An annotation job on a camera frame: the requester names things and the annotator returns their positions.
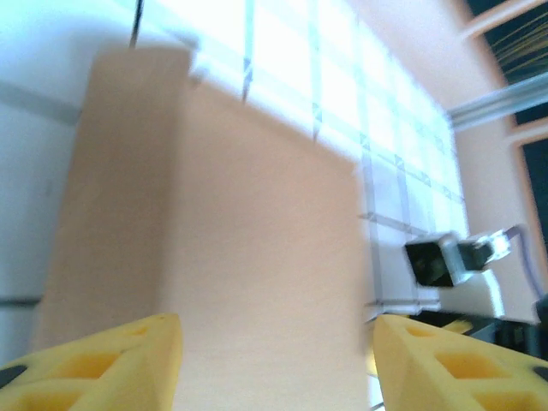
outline wire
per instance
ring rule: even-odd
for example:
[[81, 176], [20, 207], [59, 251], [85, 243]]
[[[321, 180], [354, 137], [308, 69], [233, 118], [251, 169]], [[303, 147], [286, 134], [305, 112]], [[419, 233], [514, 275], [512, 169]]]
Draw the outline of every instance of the wire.
[[530, 248], [528, 243], [527, 231], [523, 225], [517, 224], [513, 227], [510, 227], [504, 234], [508, 237], [509, 240], [518, 236], [520, 240], [520, 249], [521, 249], [521, 261], [523, 267], [525, 268], [525, 274], [531, 288], [536, 293], [537, 297], [540, 299], [544, 296], [544, 291], [540, 285], [539, 272], [534, 268], [536, 265], [533, 264], [531, 260]]
[[137, 37], [139, 36], [139, 27], [141, 18], [143, 16], [144, 4], [145, 0], [137, 0], [137, 3], [135, 4], [134, 28], [131, 31], [131, 39], [129, 40], [129, 47], [132, 49], [135, 48], [135, 44], [137, 43]]

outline beige block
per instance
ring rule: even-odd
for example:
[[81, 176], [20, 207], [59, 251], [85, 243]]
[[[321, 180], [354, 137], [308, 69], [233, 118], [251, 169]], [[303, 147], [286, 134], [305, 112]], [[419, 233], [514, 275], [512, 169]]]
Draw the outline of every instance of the beige block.
[[354, 165], [187, 71], [96, 63], [37, 347], [171, 311], [174, 409], [364, 409]]

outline cable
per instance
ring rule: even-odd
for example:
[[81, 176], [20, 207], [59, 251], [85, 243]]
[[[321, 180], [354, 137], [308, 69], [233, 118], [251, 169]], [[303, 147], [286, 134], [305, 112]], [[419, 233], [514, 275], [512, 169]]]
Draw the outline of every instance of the cable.
[[540, 285], [539, 272], [534, 269], [536, 265], [533, 264], [531, 260], [530, 248], [527, 238], [527, 232], [523, 225], [517, 224], [513, 227], [504, 231], [504, 234], [508, 237], [509, 240], [518, 236], [520, 240], [520, 249], [521, 249], [521, 261], [525, 268], [525, 274], [531, 288], [537, 295], [537, 298], [541, 299], [544, 296], [544, 291]]
[[137, 36], [139, 36], [139, 27], [141, 18], [143, 16], [144, 4], [145, 0], [137, 0], [137, 3], [135, 4], [134, 28], [131, 31], [131, 39], [129, 40], [129, 47], [132, 49], [135, 48], [135, 44], [137, 43]]

